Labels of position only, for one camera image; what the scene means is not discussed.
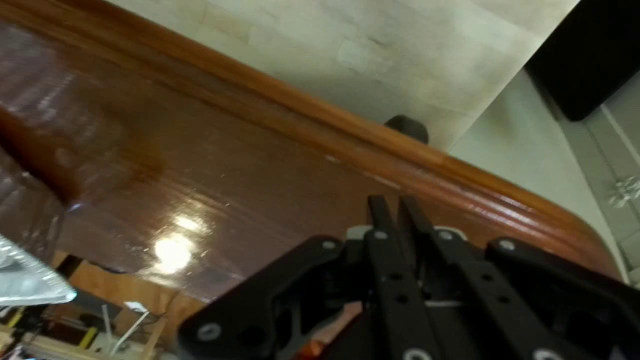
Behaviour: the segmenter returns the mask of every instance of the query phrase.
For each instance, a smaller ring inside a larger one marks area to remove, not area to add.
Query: wooden tabletop
[[[0,76],[0,143],[67,207],[60,247],[199,298],[366,222],[368,194],[616,276],[556,205],[99,0],[0,2]]]

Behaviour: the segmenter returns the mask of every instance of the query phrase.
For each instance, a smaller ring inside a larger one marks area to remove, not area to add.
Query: black metal bracket
[[[363,239],[315,236],[188,319],[180,356],[294,359],[344,304],[361,303],[323,359],[640,359],[640,297],[624,284],[518,240],[484,256],[410,199],[398,222],[379,197],[368,211]]]

